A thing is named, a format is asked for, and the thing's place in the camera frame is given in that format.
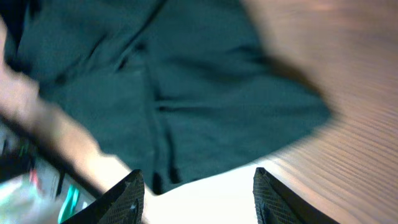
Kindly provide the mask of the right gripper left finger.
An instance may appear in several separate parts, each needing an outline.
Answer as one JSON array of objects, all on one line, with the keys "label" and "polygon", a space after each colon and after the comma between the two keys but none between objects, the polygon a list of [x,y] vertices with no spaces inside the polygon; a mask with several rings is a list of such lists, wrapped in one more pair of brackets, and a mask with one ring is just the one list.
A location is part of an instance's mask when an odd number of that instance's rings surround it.
[{"label": "right gripper left finger", "polygon": [[63,224],[141,224],[144,180],[136,169]]}]

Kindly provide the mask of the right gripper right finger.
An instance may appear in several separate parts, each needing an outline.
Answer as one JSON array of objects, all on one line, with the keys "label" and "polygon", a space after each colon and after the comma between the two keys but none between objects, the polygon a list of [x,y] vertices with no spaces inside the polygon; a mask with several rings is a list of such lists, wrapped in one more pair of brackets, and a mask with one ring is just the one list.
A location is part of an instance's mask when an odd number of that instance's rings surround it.
[{"label": "right gripper right finger", "polygon": [[258,224],[337,224],[263,167],[255,171],[253,194]]}]

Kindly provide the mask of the black t-shirt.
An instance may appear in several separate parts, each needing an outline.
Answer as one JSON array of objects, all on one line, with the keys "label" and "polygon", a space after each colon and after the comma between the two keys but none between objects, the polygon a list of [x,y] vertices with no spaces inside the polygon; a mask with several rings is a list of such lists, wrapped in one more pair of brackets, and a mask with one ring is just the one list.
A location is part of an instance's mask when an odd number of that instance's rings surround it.
[{"label": "black t-shirt", "polygon": [[2,1],[6,61],[157,194],[226,172],[330,117],[276,74],[239,1]]}]

